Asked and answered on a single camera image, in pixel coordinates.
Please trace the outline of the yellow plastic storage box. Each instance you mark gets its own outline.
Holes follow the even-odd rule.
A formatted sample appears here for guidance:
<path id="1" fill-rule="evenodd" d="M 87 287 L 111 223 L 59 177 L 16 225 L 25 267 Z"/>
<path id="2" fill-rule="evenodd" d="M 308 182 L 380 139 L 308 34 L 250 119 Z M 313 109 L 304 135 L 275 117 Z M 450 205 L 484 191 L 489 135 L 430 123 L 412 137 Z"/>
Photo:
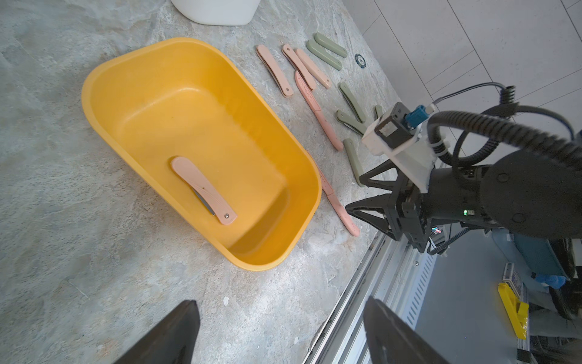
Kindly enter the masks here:
<path id="1" fill-rule="evenodd" d="M 321 179 L 312 157 L 233 62 L 174 38 L 95 68 L 81 94 L 92 128 L 234 265 L 281 264 L 312 220 Z M 221 224 L 171 168 L 188 158 L 238 215 Z"/>

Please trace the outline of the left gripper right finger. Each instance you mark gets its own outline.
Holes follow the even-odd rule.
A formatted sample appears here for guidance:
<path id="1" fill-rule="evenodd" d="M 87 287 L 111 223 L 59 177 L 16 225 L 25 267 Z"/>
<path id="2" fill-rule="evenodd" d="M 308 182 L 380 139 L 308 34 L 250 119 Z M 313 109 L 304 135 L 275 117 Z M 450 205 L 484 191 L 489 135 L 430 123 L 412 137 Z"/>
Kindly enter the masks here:
<path id="1" fill-rule="evenodd" d="M 448 363 L 381 300 L 368 297 L 363 316 L 373 364 Z"/>

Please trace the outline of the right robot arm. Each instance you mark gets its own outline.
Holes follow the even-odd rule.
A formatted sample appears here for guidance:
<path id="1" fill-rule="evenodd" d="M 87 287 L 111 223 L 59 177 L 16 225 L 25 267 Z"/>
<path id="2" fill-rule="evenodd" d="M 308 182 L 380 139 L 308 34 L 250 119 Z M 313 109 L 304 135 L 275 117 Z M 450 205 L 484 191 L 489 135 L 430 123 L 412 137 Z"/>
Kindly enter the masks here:
<path id="1" fill-rule="evenodd" d="M 386 161 L 359 175 L 381 190 L 350 203 L 349 215 L 422 253 L 444 253 L 445 224 L 464 232 L 504 228 L 548 241 L 581 236 L 581 135 L 562 115 L 515 100 L 481 113 L 397 103 L 362 140 Z"/>

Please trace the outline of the long pink ceramic knife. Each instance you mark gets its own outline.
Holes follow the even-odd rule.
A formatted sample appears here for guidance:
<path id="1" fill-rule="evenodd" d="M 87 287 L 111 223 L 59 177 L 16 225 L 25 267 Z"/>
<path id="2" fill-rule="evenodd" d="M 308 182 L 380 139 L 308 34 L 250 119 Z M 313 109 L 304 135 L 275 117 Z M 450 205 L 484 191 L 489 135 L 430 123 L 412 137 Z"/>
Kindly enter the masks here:
<path id="1" fill-rule="evenodd" d="M 360 230 L 351 219 L 351 216 L 346 211 L 344 205 L 338 200 L 334 189 L 332 188 L 331 184 L 328 182 L 324 173 L 321 170 L 318 170 L 321 178 L 321 186 L 322 189 L 333 207 L 333 210 L 336 212 L 339 219 L 342 221 L 344 227 L 348 230 L 348 232 L 354 236 L 358 237 L 360 235 Z"/>

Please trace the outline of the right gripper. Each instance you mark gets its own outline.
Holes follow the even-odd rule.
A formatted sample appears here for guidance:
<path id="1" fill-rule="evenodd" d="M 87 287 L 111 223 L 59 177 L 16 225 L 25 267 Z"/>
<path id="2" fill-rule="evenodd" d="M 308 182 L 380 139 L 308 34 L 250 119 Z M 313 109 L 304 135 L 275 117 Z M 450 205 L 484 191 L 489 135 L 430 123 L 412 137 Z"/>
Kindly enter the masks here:
<path id="1" fill-rule="evenodd" d="M 419 253 L 444 253 L 451 238 L 444 234 L 447 225 L 454 224 L 451 219 L 431 218 L 422 207 L 423 194 L 407 177 L 396 180 L 378 180 L 377 176 L 399 169 L 391 160 L 359 176 L 359 182 L 366 187 L 392 191 L 369 197 L 346 205 L 346 211 L 372 227 L 379 230 L 394 241 L 400 241 L 402 236 Z"/>

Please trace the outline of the pink fruit knife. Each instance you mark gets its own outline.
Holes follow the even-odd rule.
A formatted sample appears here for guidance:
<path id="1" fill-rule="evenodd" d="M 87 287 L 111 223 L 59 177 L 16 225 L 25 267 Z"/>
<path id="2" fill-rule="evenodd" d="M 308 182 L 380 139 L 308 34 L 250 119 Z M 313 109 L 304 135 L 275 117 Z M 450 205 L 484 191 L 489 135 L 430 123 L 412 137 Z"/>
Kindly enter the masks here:
<path id="1" fill-rule="evenodd" d="M 188 158 L 176 156 L 171 160 L 171 168 L 193 189 L 202 204 L 221 224 L 230 225 L 237 219 L 238 215 L 225 198 Z"/>

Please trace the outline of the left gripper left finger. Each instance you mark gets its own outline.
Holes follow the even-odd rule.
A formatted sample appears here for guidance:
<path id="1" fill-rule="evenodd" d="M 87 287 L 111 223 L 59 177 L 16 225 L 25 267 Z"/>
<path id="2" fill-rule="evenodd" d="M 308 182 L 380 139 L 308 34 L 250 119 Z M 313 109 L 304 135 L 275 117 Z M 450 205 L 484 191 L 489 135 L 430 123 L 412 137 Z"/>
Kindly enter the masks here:
<path id="1" fill-rule="evenodd" d="M 115 363 L 191 364 L 199 329 L 197 302 L 185 300 Z"/>

